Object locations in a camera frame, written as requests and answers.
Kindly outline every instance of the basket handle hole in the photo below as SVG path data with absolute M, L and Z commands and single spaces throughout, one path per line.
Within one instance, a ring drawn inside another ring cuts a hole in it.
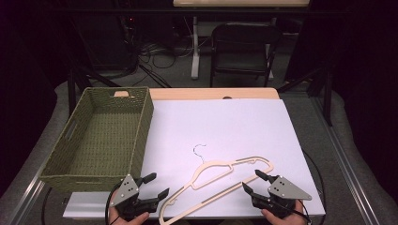
M 134 98 L 128 91 L 115 91 L 113 94 L 115 98 Z

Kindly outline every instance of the wooden hanger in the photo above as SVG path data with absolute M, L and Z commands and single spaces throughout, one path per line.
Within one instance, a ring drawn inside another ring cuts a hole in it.
M 203 206 L 218 200 L 220 197 L 228 194 L 229 192 L 231 192 L 231 191 L 233 191 L 233 190 L 235 190 L 237 188 L 240 188 L 242 186 L 242 182 L 249 183 L 252 180 L 256 179 L 258 176 L 256 174 L 254 174 L 254 175 L 242 180 L 241 182 L 239 182 L 239 183 L 237 183 L 235 185 L 232 185 L 231 187 L 229 187 L 229 188 L 227 188 L 227 189 L 225 189 L 225 190 L 213 195 L 212 197 L 210 197 L 210 198 L 208 198 L 208 199 L 196 204 L 195 206 L 189 208 L 188 210 L 182 212 L 181 214 L 179 214 L 179 215 L 177 215 L 177 216 L 175 216 L 175 217 L 173 217 L 173 218 L 171 218 L 171 219 L 169 219 L 167 221 L 164 221 L 163 215 L 164 215 L 165 208 L 168 205 L 174 204 L 174 202 L 176 200 L 176 197 L 179 196 L 182 192 L 184 192 L 187 188 L 191 187 L 194 190 L 202 188 L 202 187 L 204 187 L 204 186 L 206 186 L 206 185 L 208 185 L 208 184 L 210 184 L 210 183 L 212 183 L 212 182 L 214 182 L 214 181 L 226 176 L 228 173 L 231 173 L 234 170 L 234 165 L 238 165 L 238 164 L 242 164 L 242 163 L 252 163 L 252 164 L 254 164 L 256 161 L 262 161 L 262 162 L 265 162 L 268 165 L 268 168 L 266 168 L 266 169 L 264 169 L 262 171 L 264 173 L 269 173 L 274 168 L 273 164 L 271 162 L 269 162 L 267 159 L 263 158 L 263 157 L 246 157 L 246 158 L 233 160 L 233 161 L 214 160 L 214 161 L 209 161 L 209 162 L 203 163 L 202 165 L 200 165 L 198 167 L 198 169 L 196 169 L 195 173 L 193 174 L 192 179 L 184 187 L 179 189 L 175 194 L 173 194 L 169 199 L 167 199 L 163 203 L 163 205 L 161 206 L 161 210 L 159 212 L 159 223 L 161 225 L 172 224 L 172 223 L 178 221 L 179 219 L 185 217 L 186 215 L 188 215 L 188 214 L 190 214 L 190 213 L 202 208 Z M 194 182 L 197 180 L 199 175 L 204 170 L 206 170 L 208 168 L 211 168 L 211 167 L 225 167 L 225 166 L 229 167 L 229 171 L 224 172 L 224 173 L 222 173 L 220 175 L 217 175 L 217 176 L 211 178 L 210 180 L 206 181 L 205 183 L 203 183 L 201 185 L 196 186 L 194 184 Z

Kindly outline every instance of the hand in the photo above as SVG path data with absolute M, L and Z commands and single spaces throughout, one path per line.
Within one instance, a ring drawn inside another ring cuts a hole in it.
M 302 213 L 302 203 L 299 200 L 296 200 L 295 210 Z M 272 223 L 272 225 L 305 225 L 306 220 L 297 214 L 292 213 L 291 215 L 281 219 L 275 217 L 271 212 L 267 209 L 262 209 L 261 213 L 266 217 L 266 219 Z
M 109 221 L 108 224 L 112 225 L 141 225 L 149 218 L 149 213 L 145 212 L 140 216 L 136 217 L 130 222 L 127 222 L 125 219 L 119 217 L 116 208 L 109 207 Z

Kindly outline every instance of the green wicker basket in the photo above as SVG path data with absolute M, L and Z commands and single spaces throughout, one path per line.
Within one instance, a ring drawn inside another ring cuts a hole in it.
M 147 87 L 86 88 L 40 180 L 59 191 L 109 191 L 139 177 L 153 109 Z

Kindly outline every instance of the metal hook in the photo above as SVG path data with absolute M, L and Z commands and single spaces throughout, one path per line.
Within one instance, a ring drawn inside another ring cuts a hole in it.
M 198 157 L 200 157 L 201 159 L 202 159 L 202 163 L 205 163 L 205 159 L 202 157 L 202 156 L 200 156 L 200 155 L 198 155 L 196 152 L 195 152 L 195 149 L 196 149 L 196 147 L 197 146 L 206 146 L 205 144 L 196 144 L 194 147 L 193 147 L 193 153 L 196 155 L 196 156 L 198 156 Z

